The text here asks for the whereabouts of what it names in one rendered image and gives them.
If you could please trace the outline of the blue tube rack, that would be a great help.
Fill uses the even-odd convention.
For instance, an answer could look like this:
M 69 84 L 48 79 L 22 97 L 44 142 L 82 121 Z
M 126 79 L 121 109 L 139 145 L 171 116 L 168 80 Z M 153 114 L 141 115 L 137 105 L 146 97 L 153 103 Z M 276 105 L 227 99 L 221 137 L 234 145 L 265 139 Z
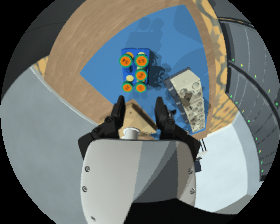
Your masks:
M 123 54 L 125 54 L 126 52 L 131 52 L 133 54 L 133 62 L 132 62 L 132 66 L 130 67 L 127 67 L 127 68 L 123 68 L 122 67 L 122 70 L 123 70 L 123 80 L 125 80 L 125 78 L 128 76 L 128 75 L 131 75 L 132 77 L 134 77 L 134 82 L 133 82 L 133 85 L 136 84 L 136 78 L 135 78 L 135 71 L 137 70 L 137 66 L 134 62 L 134 59 L 135 57 L 137 56 L 137 54 L 139 52 L 144 52 L 147 57 L 148 57 L 148 62 L 149 62 L 149 49 L 147 48 L 137 48 L 137 49 L 134 49 L 134 48 L 125 48 L 125 49 L 121 49 L 121 56 Z M 134 67 L 134 69 L 133 69 Z M 147 71 L 147 76 L 148 76 L 148 65 L 145 66 L 146 68 L 146 71 Z

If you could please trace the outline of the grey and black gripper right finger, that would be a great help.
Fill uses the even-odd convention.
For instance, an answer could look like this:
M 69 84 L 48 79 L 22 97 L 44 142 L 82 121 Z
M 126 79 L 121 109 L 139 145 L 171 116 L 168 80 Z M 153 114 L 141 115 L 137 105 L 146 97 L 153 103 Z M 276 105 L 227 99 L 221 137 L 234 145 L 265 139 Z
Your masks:
M 167 106 L 164 106 L 162 97 L 157 97 L 154 111 L 156 127 L 158 127 L 158 129 L 161 131 L 159 140 L 184 141 L 189 146 L 193 156 L 193 161 L 195 162 L 201 146 L 200 141 L 198 141 L 191 135 L 188 135 L 185 130 L 183 130 L 181 127 L 175 124 L 175 120 L 169 116 Z

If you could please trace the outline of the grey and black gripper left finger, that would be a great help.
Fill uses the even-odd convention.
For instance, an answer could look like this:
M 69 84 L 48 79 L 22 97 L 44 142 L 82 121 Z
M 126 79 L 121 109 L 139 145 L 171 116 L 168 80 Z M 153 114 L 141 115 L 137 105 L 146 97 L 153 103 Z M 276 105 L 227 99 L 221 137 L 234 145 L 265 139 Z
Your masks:
M 115 107 L 116 106 L 116 107 Z M 115 109 L 115 110 L 114 110 Z M 114 111 L 114 113 L 113 113 Z M 104 122 L 95 127 L 92 132 L 85 134 L 78 139 L 79 149 L 84 160 L 85 154 L 90 143 L 99 138 L 115 138 L 120 139 L 119 129 L 123 127 L 126 112 L 125 99 L 123 95 L 119 95 L 117 104 L 114 103 L 110 116 L 107 116 Z M 116 133 L 117 130 L 117 133 Z

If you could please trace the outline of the blue bench mat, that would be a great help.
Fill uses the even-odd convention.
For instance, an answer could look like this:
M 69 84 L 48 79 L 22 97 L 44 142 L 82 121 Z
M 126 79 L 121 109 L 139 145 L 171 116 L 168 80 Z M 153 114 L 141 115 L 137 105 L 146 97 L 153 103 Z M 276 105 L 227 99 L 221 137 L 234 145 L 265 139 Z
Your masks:
M 119 58 L 124 48 L 150 50 L 147 85 L 143 93 L 138 93 L 135 85 L 129 93 L 121 89 L 124 80 Z M 155 123 L 156 99 L 162 97 L 170 113 L 176 109 L 176 115 L 172 117 L 175 124 L 194 135 L 205 128 L 193 133 L 163 82 L 187 67 L 200 78 L 206 128 L 209 107 L 207 60 L 199 31 L 185 5 L 156 11 L 128 25 L 107 41 L 79 74 L 113 105 L 119 95 L 124 96 L 125 102 L 134 99 Z

